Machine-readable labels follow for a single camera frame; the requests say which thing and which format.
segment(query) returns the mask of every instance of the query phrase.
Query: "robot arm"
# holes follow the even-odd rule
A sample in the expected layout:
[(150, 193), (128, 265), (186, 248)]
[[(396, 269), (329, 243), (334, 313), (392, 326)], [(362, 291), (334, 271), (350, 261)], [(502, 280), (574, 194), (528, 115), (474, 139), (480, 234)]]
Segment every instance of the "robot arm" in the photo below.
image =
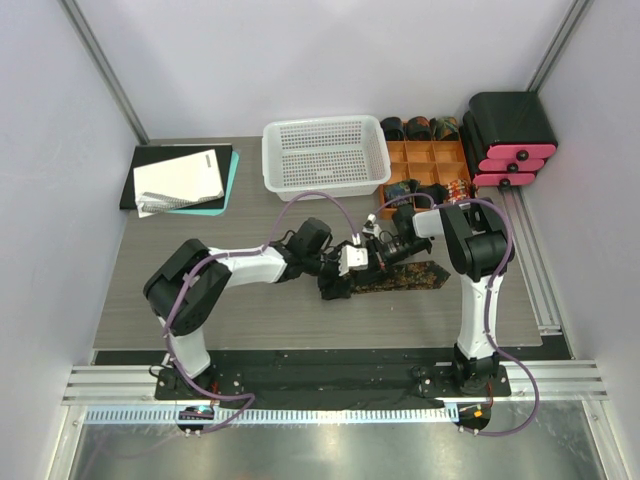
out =
[(187, 376), (195, 378), (211, 364), (205, 348), (202, 324), (226, 288), (248, 283), (279, 283), (302, 273), (340, 277), (350, 269), (367, 266), (364, 249), (348, 242), (335, 262), (323, 258), (331, 229), (310, 218), (288, 239), (273, 242), (259, 255), (241, 256), (243, 250), (207, 248), (200, 240), (185, 242), (144, 286), (143, 292), (162, 326), (173, 308), (185, 276), (211, 255), (225, 255), (205, 265), (195, 278), (171, 325), (169, 341)]
[(484, 205), (466, 211), (452, 205), (416, 214), (414, 228), (419, 237), (444, 235), (453, 268), (462, 282), (462, 326), (454, 346), (456, 383), (463, 393), (484, 390), (498, 372), (499, 356), (490, 344), (487, 327), (495, 342), (497, 300), (506, 267), (491, 287), (488, 325), (485, 306), (489, 280), (507, 249), (506, 232), (496, 213)]

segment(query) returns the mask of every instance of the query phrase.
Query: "white notebook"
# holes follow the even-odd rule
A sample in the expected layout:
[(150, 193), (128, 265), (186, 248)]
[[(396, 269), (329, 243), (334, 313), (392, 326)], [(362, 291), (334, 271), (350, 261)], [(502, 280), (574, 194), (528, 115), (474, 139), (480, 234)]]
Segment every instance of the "white notebook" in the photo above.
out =
[(136, 167), (133, 186), (140, 218), (224, 196), (215, 150)]

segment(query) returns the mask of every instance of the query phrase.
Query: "gray wall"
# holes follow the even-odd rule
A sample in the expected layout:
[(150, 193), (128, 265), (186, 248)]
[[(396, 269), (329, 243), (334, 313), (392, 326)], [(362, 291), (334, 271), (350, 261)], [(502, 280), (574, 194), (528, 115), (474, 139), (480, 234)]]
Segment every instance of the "gray wall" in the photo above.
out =
[(571, 343), (597, 360), (636, 469), (639, 25), (637, 0), (594, 2), (542, 89), (560, 149), (526, 189)]
[(525, 88), (571, 0), (79, 0), (152, 138), (461, 114)]
[(0, 7), (0, 477), (44, 478), (124, 228), (134, 139), (59, 5)]

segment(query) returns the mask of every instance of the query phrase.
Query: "purple cable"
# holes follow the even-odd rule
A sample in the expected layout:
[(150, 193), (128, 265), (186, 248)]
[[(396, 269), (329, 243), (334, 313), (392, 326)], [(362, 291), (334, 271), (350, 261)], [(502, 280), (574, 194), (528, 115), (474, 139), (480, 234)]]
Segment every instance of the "purple cable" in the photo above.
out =
[(435, 200), (433, 199), (433, 197), (427, 193), (408, 193), (407, 195), (402, 195), (401, 197), (395, 197), (392, 200), (389, 200), (387, 203), (383, 203), (382, 205), (380, 205), (378, 207), (378, 209), (376, 211), (373, 212), (374, 215), (378, 215), (383, 208), (388, 207), (389, 205), (391, 205), (392, 203), (397, 202), (398, 200), (404, 200), (406, 198), (411, 198), (411, 197), (425, 197), (428, 198), (429, 201), (431, 202), (431, 207), (433, 208), (433, 206), (436, 204)]

